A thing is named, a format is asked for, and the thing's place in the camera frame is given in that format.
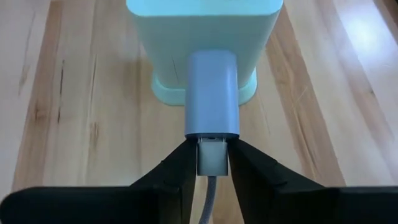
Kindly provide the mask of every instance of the black plastic jaw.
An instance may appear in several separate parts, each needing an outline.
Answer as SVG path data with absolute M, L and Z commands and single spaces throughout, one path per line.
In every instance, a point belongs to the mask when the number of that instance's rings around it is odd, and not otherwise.
M 326 188 L 238 139 L 228 153 L 246 224 L 398 223 L 398 187 Z
M 33 187 L 0 205 L 9 223 L 186 223 L 190 221 L 196 140 L 186 140 L 129 187 Z

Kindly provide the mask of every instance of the wooden table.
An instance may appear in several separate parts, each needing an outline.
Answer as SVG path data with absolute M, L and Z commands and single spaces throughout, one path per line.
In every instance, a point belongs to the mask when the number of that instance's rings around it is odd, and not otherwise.
M 324 185 L 398 184 L 394 0 L 285 0 L 241 138 Z M 183 141 L 124 0 L 0 0 L 0 198 L 127 185 Z M 198 178 L 192 223 L 206 180 Z M 230 177 L 213 223 L 242 223 Z

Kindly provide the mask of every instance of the gray cable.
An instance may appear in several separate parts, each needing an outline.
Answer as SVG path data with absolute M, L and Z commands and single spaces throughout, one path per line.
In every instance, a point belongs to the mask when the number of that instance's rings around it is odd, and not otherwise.
M 211 213 L 213 212 L 214 201 L 216 198 L 216 186 L 217 186 L 217 177 L 208 176 L 205 206 L 203 207 L 199 224 L 209 223 Z

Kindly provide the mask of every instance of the mint green power adapter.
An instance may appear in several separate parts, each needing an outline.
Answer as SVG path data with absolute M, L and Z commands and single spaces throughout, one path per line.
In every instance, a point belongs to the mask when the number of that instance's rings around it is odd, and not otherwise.
M 239 104 L 254 96 L 256 64 L 283 0 L 127 0 L 126 4 L 153 64 L 152 89 L 160 101 L 185 104 L 187 58 L 199 50 L 234 53 Z

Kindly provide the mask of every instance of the wooden surface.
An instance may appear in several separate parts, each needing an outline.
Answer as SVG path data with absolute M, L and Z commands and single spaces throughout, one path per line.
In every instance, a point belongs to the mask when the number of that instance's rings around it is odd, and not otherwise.
M 394 0 L 285 0 L 240 108 L 241 139 L 331 185 L 398 184 Z M 183 141 L 124 0 L 0 0 L 0 198 L 33 185 L 127 185 Z M 197 223 L 206 180 L 198 178 Z M 231 177 L 213 223 L 242 223 Z

